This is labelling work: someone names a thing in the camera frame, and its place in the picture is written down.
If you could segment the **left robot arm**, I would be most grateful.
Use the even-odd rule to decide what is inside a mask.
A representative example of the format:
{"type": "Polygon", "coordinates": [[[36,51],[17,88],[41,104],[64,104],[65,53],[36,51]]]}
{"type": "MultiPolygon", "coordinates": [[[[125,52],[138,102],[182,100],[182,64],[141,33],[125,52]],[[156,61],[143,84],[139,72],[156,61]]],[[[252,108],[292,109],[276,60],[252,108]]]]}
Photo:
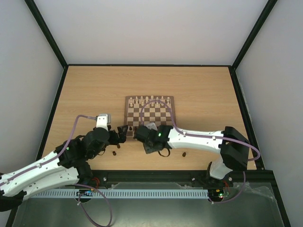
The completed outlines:
{"type": "Polygon", "coordinates": [[[44,158],[28,166],[0,176],[0,210],[18,207],[30,197],[57,187],[88,183],[92,170],[88,160],[102,155],[109,145],[126,141],[128,127],[117,130],[94,128],[85,136],[65,141],[44,158]]]}

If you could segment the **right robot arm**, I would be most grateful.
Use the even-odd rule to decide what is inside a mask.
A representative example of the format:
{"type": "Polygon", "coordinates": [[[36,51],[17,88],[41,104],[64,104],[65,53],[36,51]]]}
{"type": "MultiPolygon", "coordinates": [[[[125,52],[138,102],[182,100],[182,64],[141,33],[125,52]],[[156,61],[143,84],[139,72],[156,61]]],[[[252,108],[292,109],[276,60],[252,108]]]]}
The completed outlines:
{"type": "Polygon", "coordinates": [[[226,126],[223,131],[190,131],[169,125],[156,127],[153,123],[139,126],[134,139],[143,143],[145,153],[163,149],[191,148],[218,154],[211,162],[206,179],[217,185],[232,171],[246,171],[249,159],[248,140],[234,127],[226,126]]]}

